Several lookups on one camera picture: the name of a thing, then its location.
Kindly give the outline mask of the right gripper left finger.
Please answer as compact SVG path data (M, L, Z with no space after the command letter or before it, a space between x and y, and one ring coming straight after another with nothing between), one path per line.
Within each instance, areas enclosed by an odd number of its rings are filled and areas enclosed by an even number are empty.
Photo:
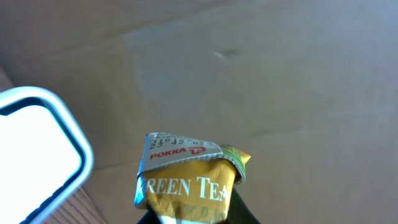
M153 210L148 210L137 224L161 224Z

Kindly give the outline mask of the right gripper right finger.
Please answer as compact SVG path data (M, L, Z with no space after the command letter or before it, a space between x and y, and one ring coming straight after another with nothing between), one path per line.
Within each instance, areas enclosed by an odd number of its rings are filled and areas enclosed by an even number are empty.
M238 191L233 188L225 221L227 224L260 224L259 220L251 213Z

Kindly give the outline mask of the green juice carton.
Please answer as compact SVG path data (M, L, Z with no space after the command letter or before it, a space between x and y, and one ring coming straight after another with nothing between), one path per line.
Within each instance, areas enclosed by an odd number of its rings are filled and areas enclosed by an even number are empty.
M250 158L231 145L148 133L134 206L151 209L161 223L223 222Z

